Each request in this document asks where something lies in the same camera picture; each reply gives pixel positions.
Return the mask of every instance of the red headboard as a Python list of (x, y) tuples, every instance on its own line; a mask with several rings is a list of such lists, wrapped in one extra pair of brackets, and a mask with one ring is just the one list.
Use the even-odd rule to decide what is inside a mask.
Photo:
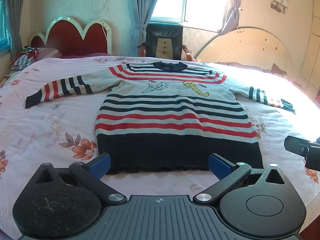
[(82, 29), (75, 19), (59, 17), (50, 24), (46, 35), (34, 34), (30, 44), (55, 48), (63, 56), (83, 56), (97, 52), (112, 54), (111, 39), (111, 28), (105, 21), (93, 20)]

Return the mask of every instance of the yellow cartoon print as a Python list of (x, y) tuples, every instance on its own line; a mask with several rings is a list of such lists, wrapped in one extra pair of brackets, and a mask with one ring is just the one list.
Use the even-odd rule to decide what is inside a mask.
[(204, 97), (208, 97), (209, 96), (209, 92), (206, 93), (202, 93), (200, 91), (199, 88), (196, 87), (196, 83), (194, 82), (190, 82), (190, 81), (185, 81), (183, 82), (183, 84), (187, 87), (187, 88), (192, 88), (194, 90), (194, 92), (196, 92), (198, 95), (204, 96)]

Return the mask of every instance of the sunlight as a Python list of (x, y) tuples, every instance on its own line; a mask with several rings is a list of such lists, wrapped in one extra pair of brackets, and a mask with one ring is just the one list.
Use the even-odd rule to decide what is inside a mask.
[(228, 0), (187, 0), (185, 21), (222, 27)]
[(158, 0), (152, 16), (181, 19), (182, 7), (183, 0)]

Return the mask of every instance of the wall lamp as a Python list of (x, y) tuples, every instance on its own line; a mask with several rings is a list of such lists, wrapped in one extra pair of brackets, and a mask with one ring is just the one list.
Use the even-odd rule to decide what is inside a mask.
[(274, 3), (270, 3), (270, 8), (277, 11), (278, 13), (285, 14), (285, 9), (288, 8), (288, 1), (287, 0), (274, 0)]

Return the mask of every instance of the sweater cuff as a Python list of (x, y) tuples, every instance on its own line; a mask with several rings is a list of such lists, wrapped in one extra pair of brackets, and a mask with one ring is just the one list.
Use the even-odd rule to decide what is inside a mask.
[(41, 98), (42, 98), (42, 91), (41, 90), (39, 90), (37, 93), (35, 93), (31, 96), (28, 96), (26, 98), (26, 108), (30, 108), (32, 106), (39, 104), (41, 101)]
[(283, 109), (290, 111), (290, 112), (295, 112), (296, 110), (293, 109), (293, 105), (290, 104), (288, 101), (285, 101), (284, 99), (281, 98), (281, 102), (283, 104)]

